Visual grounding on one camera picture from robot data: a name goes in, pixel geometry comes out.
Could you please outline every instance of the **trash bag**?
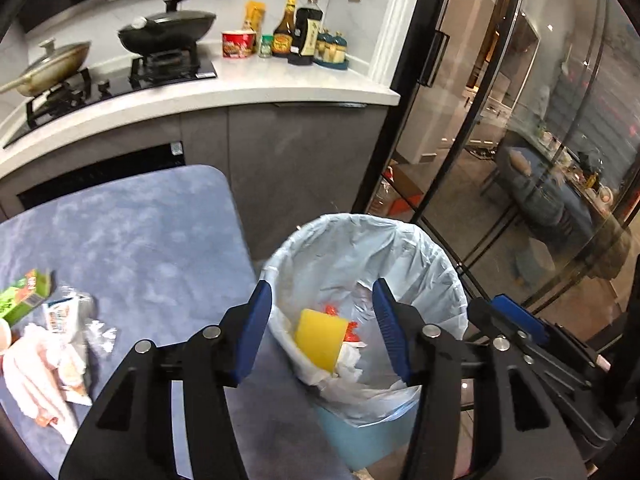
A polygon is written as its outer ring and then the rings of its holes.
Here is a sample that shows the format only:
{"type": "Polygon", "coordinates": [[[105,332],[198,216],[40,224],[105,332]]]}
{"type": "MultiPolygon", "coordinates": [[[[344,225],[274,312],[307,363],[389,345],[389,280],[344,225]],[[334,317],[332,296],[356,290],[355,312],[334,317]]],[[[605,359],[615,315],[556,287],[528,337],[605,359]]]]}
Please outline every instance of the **trash bag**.
{"type": "Polygon", "coordinates": [[[271,333],[291,359],[294,372],[316,388],[320,404],[356,427],[394,420],[420,395],[393,372],[376,321],[371,289],[385,278],[396,300],[416,307],[425,322],[462,339],[466,297],[444,251],[418,226],[369,215],[322,216],[293,233],[264,264],[271,285],[271,333]],[[366,343],[354,365],[359,376],[316,367],[294,341],[300,312],[335,307],[356,321],[366,343]]]}

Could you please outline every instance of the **gas stove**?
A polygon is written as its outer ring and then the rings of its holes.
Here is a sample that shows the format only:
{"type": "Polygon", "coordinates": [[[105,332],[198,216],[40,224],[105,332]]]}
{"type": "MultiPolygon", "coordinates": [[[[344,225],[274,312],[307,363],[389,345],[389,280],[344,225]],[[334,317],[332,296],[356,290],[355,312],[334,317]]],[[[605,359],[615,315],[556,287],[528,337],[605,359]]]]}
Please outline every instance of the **gas stove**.
{"type": "Polygon", "coordinates": [[[131,92],[168,84],[217,78],[213,63],[196,47],[137,57],[125,68],[93,78],[87,69],[77,72],[26,104],[26,122],[16,130],[6,148],[51,121],[85,106],[131,92]]]}

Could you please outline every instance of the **silver screw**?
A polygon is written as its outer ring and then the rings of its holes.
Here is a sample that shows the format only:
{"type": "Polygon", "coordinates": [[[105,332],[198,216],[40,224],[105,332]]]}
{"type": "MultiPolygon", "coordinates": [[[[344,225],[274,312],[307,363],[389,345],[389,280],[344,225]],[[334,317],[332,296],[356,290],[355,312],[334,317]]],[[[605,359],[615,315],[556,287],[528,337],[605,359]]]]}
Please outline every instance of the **silver screw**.
{"type": "Polygon", "coordinates": [[[217,337],[220,337],[220,334],[222,334],[222,330],[220,330],[219,326],[215,325],[207,326],[202,331],[202,335],[205,339],[215,339],[217,337]]]}
{"type": "Polygon", "coordinates": [[[134,348],[139,354],[146,354],[147,352],[149,352],[149,350],[151,350],[151,341],[147,341],[146,339],[138,341],[134,348]]]}
{"type": "Polygon", "coordinates": [[[503,335],[499,335],[497,338],[494,339],[494,347],[496,350],[499,350],[500,352],[504,352],[505,350],[508,350],[509,346],[511,345],[504,338],[503,335]]]}
{"type": "Polygon", "coordinates": [[[422,333],[427,337],[438,337],[442,333],[442,330],[435,325],[425,325],[422,327],[422,333]]]}

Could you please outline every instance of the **wok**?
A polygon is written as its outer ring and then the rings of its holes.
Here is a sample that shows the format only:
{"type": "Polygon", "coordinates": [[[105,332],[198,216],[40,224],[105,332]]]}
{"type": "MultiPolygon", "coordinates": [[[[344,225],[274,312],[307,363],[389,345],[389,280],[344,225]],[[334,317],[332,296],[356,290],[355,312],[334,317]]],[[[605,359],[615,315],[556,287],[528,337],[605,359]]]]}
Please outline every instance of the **wok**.
{"type": "Polygon", "coordinates": [[[25,97],[35,97],[73,75],[89,54],[90,41],[55,48],[54,39],[39,44],[44,56],[31,63],[18,79],[0,86],[0,94],[17,89],[25,97]]]}
{"type": "Polygon", "coordinates": [[[202,10],[177,10],[183,0],[165,0],[166,12],[137,18],[118,31],[122,46],[148,56],[156,52],[189,48],[213,25],[216,15],[202,10]]]}

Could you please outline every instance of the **juice box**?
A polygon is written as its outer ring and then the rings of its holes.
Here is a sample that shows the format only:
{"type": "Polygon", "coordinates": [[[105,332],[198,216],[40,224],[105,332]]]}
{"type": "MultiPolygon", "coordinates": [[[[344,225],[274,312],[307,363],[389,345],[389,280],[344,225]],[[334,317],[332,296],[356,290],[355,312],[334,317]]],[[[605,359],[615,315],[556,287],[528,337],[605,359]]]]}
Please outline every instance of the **juice box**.
{"type": "Polygon", "coordinates": [[[46,300],[50,293],[50,274],[30,270],[0,293],[0,317],[12,326],[46,300]]]}

